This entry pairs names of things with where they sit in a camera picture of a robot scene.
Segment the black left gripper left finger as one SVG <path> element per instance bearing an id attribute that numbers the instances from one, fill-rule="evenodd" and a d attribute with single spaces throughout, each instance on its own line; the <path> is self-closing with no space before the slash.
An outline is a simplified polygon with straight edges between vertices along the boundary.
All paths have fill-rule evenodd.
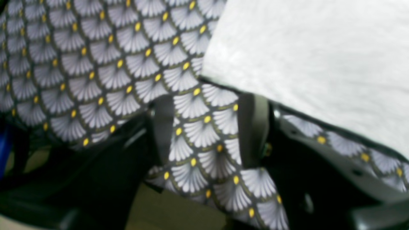
<path id="1" fill-rule="evenodd" d="M 174 112 L 174 100 L 170 95 L 159 96 L 148 105 L 146 111 L 148 146 L 156 166 L 164 166 L 169 161 Z"/>

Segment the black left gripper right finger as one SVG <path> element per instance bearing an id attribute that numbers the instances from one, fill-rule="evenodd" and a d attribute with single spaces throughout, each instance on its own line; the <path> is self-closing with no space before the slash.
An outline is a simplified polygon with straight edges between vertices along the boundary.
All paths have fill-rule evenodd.
<path id="1" fill-rule="evenodd" d="M 238 99 L 238 139 L 243 168 L 257 168 L 270 129 L 270 105 L 266 98 L 244 93 Z"/>

